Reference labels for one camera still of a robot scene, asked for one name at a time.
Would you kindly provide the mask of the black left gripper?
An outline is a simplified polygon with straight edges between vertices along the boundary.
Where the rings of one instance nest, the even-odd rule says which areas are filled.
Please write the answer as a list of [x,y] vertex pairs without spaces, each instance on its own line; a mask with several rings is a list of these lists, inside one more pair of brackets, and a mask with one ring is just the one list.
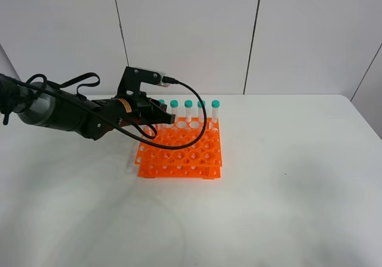
[[145,95],[116,96],[111,99],[110,119],[119,126],[174,123],[175,115],[160,108],[159,100]]

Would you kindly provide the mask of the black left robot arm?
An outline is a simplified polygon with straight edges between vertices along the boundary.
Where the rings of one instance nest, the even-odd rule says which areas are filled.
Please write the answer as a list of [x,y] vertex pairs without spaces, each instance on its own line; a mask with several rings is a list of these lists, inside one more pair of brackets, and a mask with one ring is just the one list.
[[141,91],[141,83],[162,85],[162,75],[137,68],[126,68],[115,97],[90,100],[64,88],[86,86],[86,73],[63,84],[48,81],[45,75],[34,75],[26,82],[1,75],[1,114],[8,124],[11,113],[29,125],[76,132],[86,139],[98,140],[116,127],[132,125],[173,124],[175,115],[167,106]]

